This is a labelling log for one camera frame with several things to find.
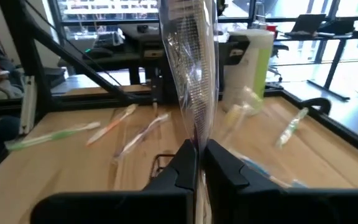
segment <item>computer monitor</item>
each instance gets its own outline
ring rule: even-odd
[[[296,19],[291,32],[305,31],[313,34],[324,21],[325,14],[302,14]]]

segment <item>plastic bag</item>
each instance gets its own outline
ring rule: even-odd
[[[219,93],[216,3],[161,0],[159,15],[185,127],[202,151],[212,131]]]

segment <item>black cable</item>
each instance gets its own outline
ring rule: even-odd
[[[64,39],[66,42],[68,42],[75,50],[77,50],[82,56],[85,56],[86,58],[88,58],[88,60],[90,60],[92,63],[94,63],[98,69],[100,69],[101,71],[103,71],[104,73],[106,73],[111,79],[113,79],[119,86],[122,86],[115,78],[113,78],[102,66],[100,66],[99,64],[97,64],[91,57],[89,57],[88,55],[84,54],[80,49],[78,49],[77,47],[75,47],[75,45],[73,43],[71,43],[63,34],[61,34],[59,31],[57,31],[56,27],[53,26],[51,23],[49,23],[48,20],[46,20],[43,15],[41,15],[41,13],[36,10],[36,8],[28,2],[28,0],[25,0],[25,2],[32,8],[32,10],[34,10],[34,12],[44,21],[46,22],[56,33],[57,35],[59,35],[60,38]]]

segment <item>chair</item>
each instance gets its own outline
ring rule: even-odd
[[[274,42],[273,44],[273,51],[272,51],[272,55],[271,57],[277,56],[278,57],[278,51],[279,50],[289,50],[290,48],[287,45],[282,44],[281,42]],[[278,78],[278,82],[282,82],[283,78],[280,74],[280,72],[278,72],[277,67],[273,66],[273,65],[269,65],[268,66],[268,71],[272,72],[274,74],[274,76],[279,76]]]

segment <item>glass wall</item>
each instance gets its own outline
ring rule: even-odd
[[[92,48],[98,34],[120,32],[120,24],[158,22],[157,0],[49,1],[58,8],[53,16],[57,18],[62,32],[82,52]],[[226,9],[219,17],[218,25],[222,32],[247,29],[253,22],[253,15],[259,14],[262,6],[267,23],[276,25],[281,32],[290,32],[300,14],[325,14],[325,22],[335,19],[353,21],[358,30],[358,0],[225,0],[225,4]],[[338,43],[338,40],[276,42],[286,45],[288,50],[280,50],[278,57],[272,57],[271,63],[291,65],[330,62]],[[81,57],[81,53],[77,52],[76,55]],[[358,39],[347,41],[342,60],[358,60]],[[128,71],[113,71],[111,75],[120,80],[122,73]],[[142,75],[140,82],[145,82],[145,79]]]

